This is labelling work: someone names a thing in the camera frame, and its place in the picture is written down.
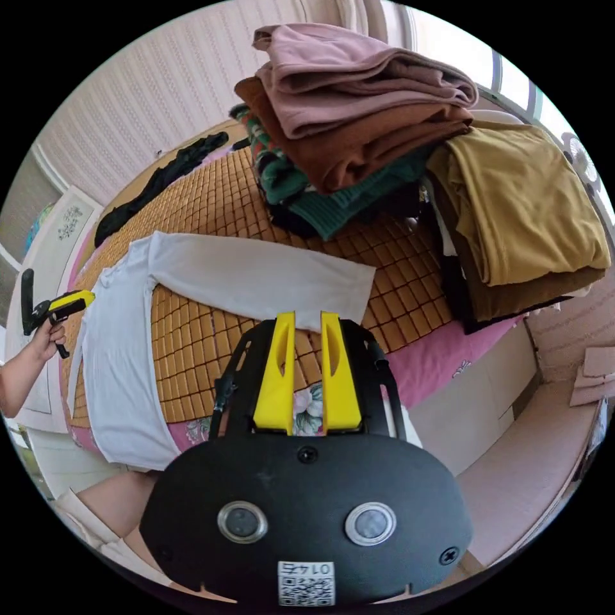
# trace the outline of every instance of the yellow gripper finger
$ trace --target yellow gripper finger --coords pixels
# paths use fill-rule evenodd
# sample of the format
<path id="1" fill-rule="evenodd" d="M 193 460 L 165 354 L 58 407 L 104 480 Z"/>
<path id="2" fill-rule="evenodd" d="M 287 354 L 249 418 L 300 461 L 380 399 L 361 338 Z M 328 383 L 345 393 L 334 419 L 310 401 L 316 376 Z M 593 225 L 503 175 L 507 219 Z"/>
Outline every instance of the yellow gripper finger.
<path id="1" fill-rule="evenodd" d="M 322 329 L 322 427 L 353 430 L 361 425 L 359 401 L 350 371 L 350 361 L 337 314 L 321 314 Z"/>
<path id="2" fill-rule="evenodd" d="M 293 434 L 295 384 L 295 313 L 278 314 L 271 339 L 261 391 L 254 411 L 259 429 Z"/>

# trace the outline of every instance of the screw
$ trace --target screw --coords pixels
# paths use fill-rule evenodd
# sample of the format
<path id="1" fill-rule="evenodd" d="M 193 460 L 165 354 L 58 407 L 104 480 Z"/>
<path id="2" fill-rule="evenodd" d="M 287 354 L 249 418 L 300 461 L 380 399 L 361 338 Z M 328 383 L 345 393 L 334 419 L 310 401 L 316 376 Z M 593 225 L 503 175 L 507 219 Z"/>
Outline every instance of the screw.
<path id="1" fill-rule="evenodd" d="M 459 557 L 459 549 L 456 546 L 449 547 L 446 551 L 440 555 L 440 564 L 442 566 L 448 566 L 452 564 Z"/>
<path id="2" fill-rule="evenodd" d="M 318 459 L 318 451 L 314 447 L 302 447 L 297 453 L 301 463 L 314 463 Z"/>

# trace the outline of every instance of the person's hand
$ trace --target person's hand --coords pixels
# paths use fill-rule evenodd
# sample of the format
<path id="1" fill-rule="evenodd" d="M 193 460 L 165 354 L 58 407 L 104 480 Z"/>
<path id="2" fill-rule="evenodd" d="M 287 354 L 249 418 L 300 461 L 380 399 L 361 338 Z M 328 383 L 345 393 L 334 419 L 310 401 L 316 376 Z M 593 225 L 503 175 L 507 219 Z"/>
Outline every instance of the person's hand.
<path id="1" fill-rule="evenodd" d="M 28 347 L 32 351 L 35 359 L 46 363 L 52 358 L 56 351 L 56 344 L 66 343 L 64 327 L 61 324 L 51 325 L 49 319 L 37 329 Z"/>

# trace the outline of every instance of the bamboo mat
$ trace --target bamboo mat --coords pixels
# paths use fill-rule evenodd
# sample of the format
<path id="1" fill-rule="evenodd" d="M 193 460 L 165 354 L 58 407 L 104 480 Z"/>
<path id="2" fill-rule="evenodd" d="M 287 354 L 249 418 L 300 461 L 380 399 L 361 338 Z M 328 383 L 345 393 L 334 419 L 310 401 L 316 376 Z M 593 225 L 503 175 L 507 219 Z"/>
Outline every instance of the bamboo mat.
<path id="1" fill-rule="evenodd" d="M 381 216 L 349 224 L 333 240 L 304 241 L 272 226 L 251 169 L 250 150 L 232 152 L 178 180 L 130 220 L 92 259 L 75 288 L 91 290 L 105 267 L 126 254 L 131 241 L 152 234 L 202 233 L 278 242 L 377 267 L 363 326 L 385 352 L 398 350 L 451 320 L 440 290 L 431 238 L 419 227 Z M 67 321 L 74 348 L 81 316 Z M 157 286 L 152 296 L 152 345 L 158 395 L 167 423 L 209 416 L 213 382 L 228 364 L 242 332 L 255 322 L 212 309 Z M 295 390 L 321 379 L 320 335 L 297 331 Z M 72 358 L 62 361 L 66 397 Z M 74 427 L 89 427 L 79 369 Z"/>

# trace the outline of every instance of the window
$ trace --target window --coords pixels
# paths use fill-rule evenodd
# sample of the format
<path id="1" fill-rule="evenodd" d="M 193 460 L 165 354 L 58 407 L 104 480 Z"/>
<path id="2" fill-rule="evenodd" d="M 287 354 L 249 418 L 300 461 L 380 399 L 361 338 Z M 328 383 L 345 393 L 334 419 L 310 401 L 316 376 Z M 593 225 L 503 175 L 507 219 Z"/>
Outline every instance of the window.
<path id="1" fill-rule="evenodd" d="M 575 134 L 559 109 L 543 94 L 543 108 L 538 121 L 560 141 L 564 133 Z"/>
<path id="2" fill-rule="evenodd" d="M 487 88 L 493 80 L 490 46 L 447 21 L 410 9 L 416 24 L 416 50 L 433 60 L 451 64 Z"/>
<path id="3" fill-rule="evenodd" d="M 511 61 L 502 56 L 502 86 L 500 92 L 521 107 L 527 109 L 530 99 L 530 80 Z"/>

